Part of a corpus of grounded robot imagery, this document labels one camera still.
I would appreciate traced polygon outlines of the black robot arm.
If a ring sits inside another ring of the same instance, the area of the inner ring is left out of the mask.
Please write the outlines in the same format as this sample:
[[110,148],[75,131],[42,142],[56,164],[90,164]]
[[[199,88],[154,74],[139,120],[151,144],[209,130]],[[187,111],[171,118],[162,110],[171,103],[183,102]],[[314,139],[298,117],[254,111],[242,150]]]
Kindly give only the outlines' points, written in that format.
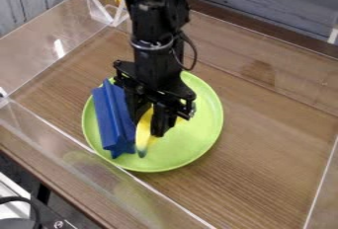
[[191,118],[197,95],[181,79],[183,48],[193,45],[182,27],[186,0],[125,0],[133,22],[134,61],[118,60],[115,84],[123,88],[131,119],[153,110],[151,135],[162,137],[179,117]]

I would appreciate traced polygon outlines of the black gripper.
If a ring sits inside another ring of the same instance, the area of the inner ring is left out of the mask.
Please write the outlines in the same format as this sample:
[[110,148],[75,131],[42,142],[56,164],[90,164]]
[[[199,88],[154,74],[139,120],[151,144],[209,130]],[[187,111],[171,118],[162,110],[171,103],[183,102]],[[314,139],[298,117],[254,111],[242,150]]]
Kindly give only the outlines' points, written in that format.
[[183,72],[177,72],[169,77],[163,76],[163,81],[155,83],[153,78],[157,75],[143,77],[138,73],[135,62],[117,60],[113,66],[117,69],[114,84],[125,90],[133,122],[139,122],[154,104],[151,135],[163,137],[175,126],[177,116],[190,120],[195,112],[197,94],[182,81]]

